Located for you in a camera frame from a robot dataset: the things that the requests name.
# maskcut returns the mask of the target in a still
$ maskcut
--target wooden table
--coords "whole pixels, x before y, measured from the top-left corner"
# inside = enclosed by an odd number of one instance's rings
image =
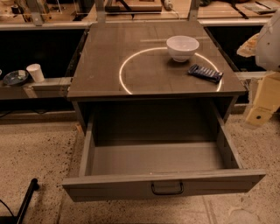
[[[199,41],[185,63],[165,41]],[[220,84],[187,74],[194,63]],[[244,170],[224,127],[245,89],[198,22],[93,24],[68,92],[86,134],[75,201],[240,193],[264,175]]]

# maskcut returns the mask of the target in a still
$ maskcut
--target black metal stand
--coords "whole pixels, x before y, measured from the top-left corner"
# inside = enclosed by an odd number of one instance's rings
[[[27,207],[29,206],[30,200],[32,199],[33,192],[37,191],[38,189],[39,189],[38,181],[36,178],[34,178],[31,181],[31,183],[29,184],[28,190],[24,197],[23,203],[21,204],[21,207],[19,208],[17,216],[2,216],[2,217],[0,217],[0,223],[1,224],[21,224],[25,217],[25,213],[26,213]]]

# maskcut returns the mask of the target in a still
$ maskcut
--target cup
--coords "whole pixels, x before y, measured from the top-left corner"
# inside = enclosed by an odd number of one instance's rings
[[[29,65],[26,68],[26,70],[28,71],[28,73],[31,75],[31,77],[34,79],[35,82],[41,82],[45,80],[40,64]]]

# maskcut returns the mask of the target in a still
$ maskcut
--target brown tabletop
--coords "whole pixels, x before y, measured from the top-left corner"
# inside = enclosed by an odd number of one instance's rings
[[[187,35],[199,50],[187,62],[175,62],[166,40]],[[199,64],[224,73],[219,84],[187,74]],[[245,89],[199,22],[93,24],[68,96],[72,101],[108,97],[233,96]]]

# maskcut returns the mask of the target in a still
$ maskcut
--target floor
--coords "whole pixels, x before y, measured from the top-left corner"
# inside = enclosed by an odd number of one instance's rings
[[[227,121],[246,167],[267,172],[250,192],[82,203],[72,202],[61,186],[62,179],[78,174],[81,159],[84,136],[73,111],[14,111],[0,124],[0,200],[17,214],[30,181],[38,179],[24,223],[280,223],[279,114],[255,130],[242,126],[240,113]],[[0,216],[6,215],[0,205]]]

